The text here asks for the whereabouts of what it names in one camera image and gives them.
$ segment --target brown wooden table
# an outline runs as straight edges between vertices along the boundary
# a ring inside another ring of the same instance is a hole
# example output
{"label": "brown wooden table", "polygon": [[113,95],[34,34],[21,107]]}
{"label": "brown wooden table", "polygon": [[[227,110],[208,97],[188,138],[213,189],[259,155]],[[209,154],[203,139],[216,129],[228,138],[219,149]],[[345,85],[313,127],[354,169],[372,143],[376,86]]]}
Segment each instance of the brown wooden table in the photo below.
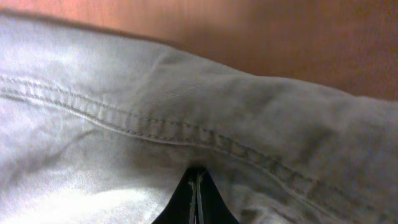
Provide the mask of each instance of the brown wooden table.
{"label": "brown wooden table", "polygon": [[396,0],[1,0],[0,8],[164,40],[255,75],[398,100]]}

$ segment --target black pointed object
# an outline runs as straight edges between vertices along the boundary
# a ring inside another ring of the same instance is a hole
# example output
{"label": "black pointed object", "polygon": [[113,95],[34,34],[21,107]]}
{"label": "black pointed object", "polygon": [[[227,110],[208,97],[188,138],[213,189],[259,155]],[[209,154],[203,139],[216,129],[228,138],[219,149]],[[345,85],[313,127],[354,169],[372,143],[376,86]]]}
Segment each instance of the black pointed object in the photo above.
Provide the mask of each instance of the black pointed object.
{"label": "black pointed object", "polygon": [[208,171],[188,168],[169,203],[152,224],[239,224]]}

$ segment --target double-stitched seam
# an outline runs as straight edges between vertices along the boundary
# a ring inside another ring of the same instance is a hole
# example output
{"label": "double-stitched seam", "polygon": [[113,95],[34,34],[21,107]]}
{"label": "double-stitched seam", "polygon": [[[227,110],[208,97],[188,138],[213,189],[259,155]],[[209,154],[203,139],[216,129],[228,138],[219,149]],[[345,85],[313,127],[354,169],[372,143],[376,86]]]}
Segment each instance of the double-stitched seam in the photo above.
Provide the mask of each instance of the double-stitched seam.
{"label": "double-stitched seam", "polygon": [[[160,119],[142,118],[140,116],[137,116],[136,114],[128,113],[127,111],[123,111],[123,110],[119,110],[117,108],[110,107],[110,106],[102,104],[100,102],[91,100],[91,99],[89,99],[89,98],[87,98],[85,96],[82,96],[82,95],[79,95],[79,94],[76,94],[76,93],[72,93],[72,92],[69,92],[69,91],[61,90],[59,88],[54,88],[54,87],[51,87],[51,86],[44,86],[44,85],[41,85],[41,84],[32,83],[32,82],[28,82],[28,81],[25,81],[25,80],[16,80],[16,79],[13,79],[13,78],[1,77],[1,79],[4,80],[4,81],[8,81],[10,83],[16,83],[16,84],[25,85],[25,86],[34,87],[34,88],[43,88],[43,89],[46,89],[46,90],[56,91],[58,93],[67,94],[69,96],[77,97],[77,98],[79,98],[81,100],[85,100],[87,102],[94,103],[94,104],[96,104],[98,106],[102,106],[102,107],[110,109],[110,110],[114,110],[114,111],[117,111],[117,112],[120,112],[120,113],[129,114],[129,115],[131,115],[132,117],[134,117],[136,119],[144,119],[146,121],[163,122],[163,123],[168,123],[168,124],[173,124],[173,125],[178,125],[178,126],[183,126],[184,125],[186,127],[199,128],[202,131],[206,130],[206,131],[210,132],[211,134],[214,134],[216,137],[218,137],[220,139],[225,139],[225,140],[231,142],[231,144],[234,144],[235,146],[240,147],[241,149],[244,150],[244,153],[243,154],[233,153],[231,151],[231,149],[226,149],[226,147],[224,147],[224,146],[219,146],[217,144],[210,144],[210,143],[208,143],[206,141],[199,141],[197,139],[192,139],[192,138],[175,138],[175,137],[165,137],[165,136],[158,136],[158,135],[153,135],[153,134],[139,133],[137,131],[134,131],[134,130],[131,130],[131,129],[128,129],[128,128],[120,127],[117,124],[110,123],[110,122],[105,121],[103,119],[99,119],[97,116],[93,116],[93,115],[91,115],[91,114],[89,114],[89,113],[87,113],[85,111],[79,110],[76,107],[67,105],[67,104],[62,103],[61,101],[58,101],[58,100],[52,100],[50,98],[46,98],[46,97],[43,97],[43,96],[38,96],[38,95],[35,95],[35,94],[30,94],[30,93],[23,93],[21,91],[15,90],[15,89],[5,89],[5,88],[3,88],[1,90],[1,92],[3,92],[3,93],[17,95],[17,96],[20,96],[22,98],[28,97],[28,98],[32,98],[32,99],[35,99],[35,100],[40,100],[40,101],[43,101],[43,102],[47,102],[47,103],[53,104],[55,106],[59,106],[61,108],[68,109],[68,110],[70,110],[70,111],[72,111],[74,113],[78,113],[78,114],[82,115],[83,117],[86,117],[86,118],[88,118],[90,120],[93,120],[94,122],[100,123],[100,124],[105,125],[105,126],[111,128],[111,129],[115,129],[117,131],[120,131],[120,132],[125,133],[125,134],[130,135],[130,136],[141,137],[141,138],[149,138],[149,139],[158,139],[160,141],[167,141],[167,142],[173,141],[174,144],[189,144],[189,145],[192,145],[192,146],[205,146],[205,147],[210,148],[210,149],[215,148],[216,151],[218,151],[218,152],[222,152],[222,153],[228,154],[230,156],[238,157],[238,158],[242,159],[243,161],[245,161],[245,162],[247,162],[249,164],[255,165],[256,167],[260,167],[262,170],[272,174],[273,176],[276,177],[276,179],[278,179],[283,184],[285,184],[288,188],[292,189],[294,192],[296,192],[296,193],[298,193],[300,195],[309,196],[309,195],[306,195],[304,190],[302,190],[302,189],[300,189],[300,188],[295,186],[295,183],[297,183],[297,181],[299,179],[304,181],[304,182],[310,183],[311,185],[321,185],[321,186],[325,187],[326,189],[328,189],[331,193],[338,194],[338,195],[342,196],[343,198],[347,199],[347,201],[349,203],[351,203],[352,205],[356,205],[356,206],[359,205],[360,207],[365,208],[369,212],[375,212],[375,213],[378,213],[380,216],[384,216],[384,217],[391,217],[392,216],[392,215],[388,215],[387,213],[384,213],[384,212],[378,212],[374,207],[372,207],[370,205],[367,205],[367,204],[365,204],[363,202],[360,202],[359,200],[356,200],[355,198],[352,198],[349,195],[346,195],[342,190],[340,190],[340,189],[338,189],[336,187],[329,186],[329,185],[326,185],[324,183],[319,182],[318,180],[314,180],[314,179],[305,177],[304,175],[289,169],[288,167],[283,165],[278,159],[275,159],[275,156],[263,155],[260,152],[257,152],[255,150],[249,148],[249,147],[243,146],[240,143],[238,143],[236,141],[233,141],[232,139],[227,138],[227,137],[225,137],[223,135],[220,135],[220,134],[218,134],[218,133],[216,133],[216,132],[214,132],[212,130],[203,129],[203,128],[199,127],[199,126],[194,126],[194,125],[187,124],[187,123],[182,123],[182,122],[173,122],[173,121],[166,121],[166,120],[160,120]],[[249,157],[250,153],[255,153],[256,157],[259,158],[259,159],[252,160]],[[283,170],[285,172],[288,172],[288,174],[285,174],[285,175],[281,176],[279,174],[279,172],[278,172],[279,170]],[[328,205],[328,204],[326,204],[324,202],[321,202],[321,201],[319,201],[319,200],[317,200],[315,198],[309,197],[309,199],[316,201],[317,204],[319,204],[322,207],[327,208],[328,211],[330,211],[331,213],[335,213],[340,218],[343,218],[345,220],[355,221],[355,219],[343,214],[337,208],[333,208],[330,205]]]}

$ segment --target wooden surface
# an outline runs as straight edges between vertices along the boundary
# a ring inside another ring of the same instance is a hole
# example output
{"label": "wooden surface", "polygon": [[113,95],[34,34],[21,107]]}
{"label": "wooden surface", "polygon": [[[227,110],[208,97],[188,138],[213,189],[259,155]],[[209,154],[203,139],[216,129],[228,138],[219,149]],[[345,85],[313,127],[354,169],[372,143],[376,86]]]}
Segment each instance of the wooden surface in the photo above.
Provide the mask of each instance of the wooden surface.
{"label": "wooden surface", "polygon": [[396,0],[0,0],[0,8],[171,41],[255,75],[398,100]]}

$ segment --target denim fabric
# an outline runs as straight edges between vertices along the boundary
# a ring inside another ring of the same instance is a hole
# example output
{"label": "denim fabric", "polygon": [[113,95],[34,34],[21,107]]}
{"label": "denim fabric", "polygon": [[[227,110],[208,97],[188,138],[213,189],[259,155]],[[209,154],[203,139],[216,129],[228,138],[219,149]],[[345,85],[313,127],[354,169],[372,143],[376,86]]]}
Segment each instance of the denim fabric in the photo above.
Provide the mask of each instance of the denim fabric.
{"label": "denim fabric", "polygon": [[150,223],[193,164],[241,223],[398,223],[395,102],[3,14],[0,123],[0,223]]}

